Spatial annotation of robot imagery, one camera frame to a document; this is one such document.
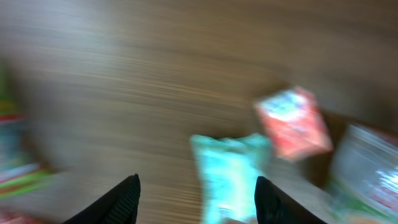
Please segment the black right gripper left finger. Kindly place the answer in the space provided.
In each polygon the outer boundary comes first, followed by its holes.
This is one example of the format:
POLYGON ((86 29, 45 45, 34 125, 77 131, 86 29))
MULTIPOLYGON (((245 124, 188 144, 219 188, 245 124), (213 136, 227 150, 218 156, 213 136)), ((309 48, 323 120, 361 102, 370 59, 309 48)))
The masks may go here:
POLYGON ((139 176, 130 175, 63 224, 135 224, 140 194, 139 176))

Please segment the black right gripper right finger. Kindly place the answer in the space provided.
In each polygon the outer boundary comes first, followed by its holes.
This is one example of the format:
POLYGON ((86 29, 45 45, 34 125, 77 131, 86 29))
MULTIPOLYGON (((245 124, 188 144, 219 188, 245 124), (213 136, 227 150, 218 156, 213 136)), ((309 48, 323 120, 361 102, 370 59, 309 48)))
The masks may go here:
POLYGON ((263 176, 257 178, 254 201, 258 224, 326 224, 263 176))

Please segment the teal tissue pack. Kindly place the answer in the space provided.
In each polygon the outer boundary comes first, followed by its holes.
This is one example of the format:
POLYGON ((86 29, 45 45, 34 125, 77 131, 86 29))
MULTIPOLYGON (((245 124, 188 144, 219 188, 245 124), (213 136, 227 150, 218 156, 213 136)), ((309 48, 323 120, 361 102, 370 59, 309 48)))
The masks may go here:
POLYGON ((202 187, 201 222, 205 224, 256 218, 254 192, 272 157, 270 140, 258 133, 243 138, 190 138, 202 187))

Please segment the instant noodle cup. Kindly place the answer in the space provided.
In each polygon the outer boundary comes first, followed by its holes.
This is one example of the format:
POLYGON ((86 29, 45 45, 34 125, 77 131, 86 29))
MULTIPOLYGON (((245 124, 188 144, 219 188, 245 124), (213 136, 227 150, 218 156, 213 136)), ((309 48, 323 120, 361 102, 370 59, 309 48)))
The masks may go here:
POLYGON ((326 191, 337 223, 397 224, 397 138, 348 126, 326 191))

